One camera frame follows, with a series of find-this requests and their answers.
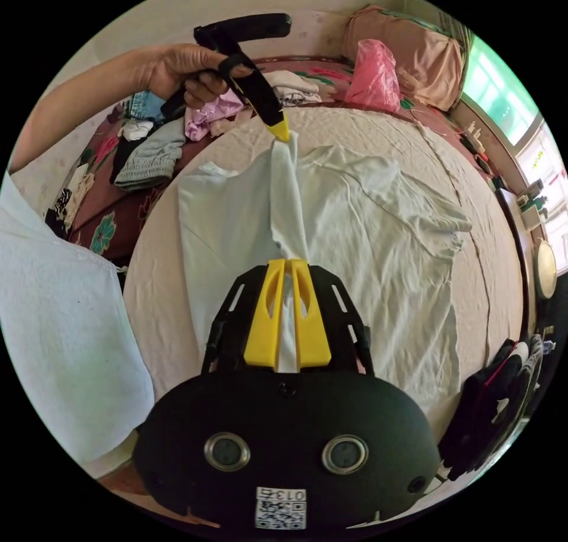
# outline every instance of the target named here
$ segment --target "jeans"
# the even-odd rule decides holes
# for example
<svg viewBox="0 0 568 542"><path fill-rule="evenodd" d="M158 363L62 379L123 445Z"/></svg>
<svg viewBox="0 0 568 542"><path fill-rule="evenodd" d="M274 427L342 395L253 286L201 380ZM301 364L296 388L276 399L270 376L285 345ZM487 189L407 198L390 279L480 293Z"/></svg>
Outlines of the jeans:
<svg viewBox="0 0 568 542"><path fill-rule="evenodd" d="M162 122L164 116L160 108L165 100L158 98L150 91L137 92L126 101L125 115L128 118L137 120L150 120L152 122Z"/></svg>

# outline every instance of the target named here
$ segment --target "bottle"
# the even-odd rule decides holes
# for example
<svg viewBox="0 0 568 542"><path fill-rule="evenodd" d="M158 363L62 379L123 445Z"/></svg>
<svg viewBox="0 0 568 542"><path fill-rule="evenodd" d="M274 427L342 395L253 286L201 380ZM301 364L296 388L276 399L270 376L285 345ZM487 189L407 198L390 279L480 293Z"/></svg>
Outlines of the bottle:
<svg viewBox="0 0 568 542"><path fill-rule="evenodd" d="M540 195L540 192L544 189L543 180L539 179L531 183L524 191L519 193L519 197L523 195L528 195L530 199L534 199Z"/></svg>

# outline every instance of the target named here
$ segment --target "black device housing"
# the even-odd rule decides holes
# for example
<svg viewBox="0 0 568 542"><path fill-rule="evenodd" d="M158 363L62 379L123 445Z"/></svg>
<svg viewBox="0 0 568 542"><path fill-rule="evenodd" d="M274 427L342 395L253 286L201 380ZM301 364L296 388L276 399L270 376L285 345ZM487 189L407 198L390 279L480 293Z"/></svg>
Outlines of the black device housing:
<svg viewBox="0 0 568 542"><path fill-rule="evenodd" d="M260 119L268 126L274 126L281 121L282 107L272 87L256 65L243 53L239 43L286 37L291 27L292 20L287 14L259 14L219 21L193 30L196 43L228 57L221 63L217 72L244 104L252 105ZM252 74L232 79L232 69L240 64L251 69ZM183 86L162 105L164 117L170 118L184 106L184 94Z"/></svg>
<svg viewBox="0 0 568 542"><path fill-rule="evenodd" d="M305 489L304 532L337 533L375 520L377 512L385 520L408 510L431 483L440 456L426 417L402 390L374 377L369 331L341 280L320 267L309 271L329 365L299 373L247 366L243 357L267 266L239 276L212 324L200 376L162 397L140 428L133 462L160 505L180 515L190 508L231 535L263 538L276 531L255 525L256 489ZM367 374L358 372L357 358ZM218 433L246 442L250 460L242 469L223 472L206 461L204 446ZM335 475L323 465L322 451L344 434L361 438L369 456L361 469Z"/></svg>

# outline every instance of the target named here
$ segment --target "bed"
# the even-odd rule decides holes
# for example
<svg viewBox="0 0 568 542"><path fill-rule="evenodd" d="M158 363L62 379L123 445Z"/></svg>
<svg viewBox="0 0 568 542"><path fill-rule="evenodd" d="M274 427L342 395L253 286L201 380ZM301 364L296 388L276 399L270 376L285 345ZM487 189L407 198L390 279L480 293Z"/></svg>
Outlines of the bed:
<svg viewBox="0 0 568 542"><path fill-rule="evenodd" d="M517 250L493 192L457 150L423 126L386 114L329 107L289 109L288 118L291 129L299 134L300 155L333 143L359 153L393 157L403 146L406 156L400 160L401 169L463 208L473 229L454 261L452 281L463 382L492 358L506 338L521 330ZM178 181L207 161L242 170L270 141L262 123L251 120L208 146L166 189L138 239L124 299L153 378L156 400L201 369L183 274ZM456 401L450 398L427 414L438 439Z"/></svg>
<svg viewBox="0 0 568 542"><path fill-rule="evenodd" d="M352 65L346 60L310 56L274 57L258 59L256 62L261 70L267 72L290 70L332 86L335 92L329 98L324 99L327 106L356 107L347 105L343 100L353 73ZM444 113L414 99L403 98L396 117L423 123L457 149L484 180L492 178L491 174L484 172L477 165L473 156L462 145L458 128ZM71 229L65 235L71 242L91 248L98 253L102 252L105 258L117 266L129 264L138 236L152 209L168 186L164 184L156 188L128 193L109 182L117 145L117 134L123 122L121 107L118 105L96 129L78 162L71 169L69 179L77 165L86 163L88 172L94 174L95 181L82 201ZM196 143L187 142L183 148L182 158L176 165L174 178L213 141L213 138L205 137ZM105 244L92 244L95 230L101 224L108 224L108 220L103 222L108 216L112 218L114 226L112 232L106 232Z"/></svg>

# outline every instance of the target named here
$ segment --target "screw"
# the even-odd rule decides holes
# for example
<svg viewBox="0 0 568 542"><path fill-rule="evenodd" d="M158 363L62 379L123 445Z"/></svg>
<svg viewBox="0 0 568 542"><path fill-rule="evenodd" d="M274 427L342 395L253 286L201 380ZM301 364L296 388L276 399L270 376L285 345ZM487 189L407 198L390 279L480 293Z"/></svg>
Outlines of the screw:
<svg viewBox="0 0 568 542"><path fill-rule="evenodd" d="M296 390L294 390L294 388L292 388L291 386L288 386L285 382L278 384L278 391L285 398L291 398L294 396L294 394L296 394Z"/></svg>

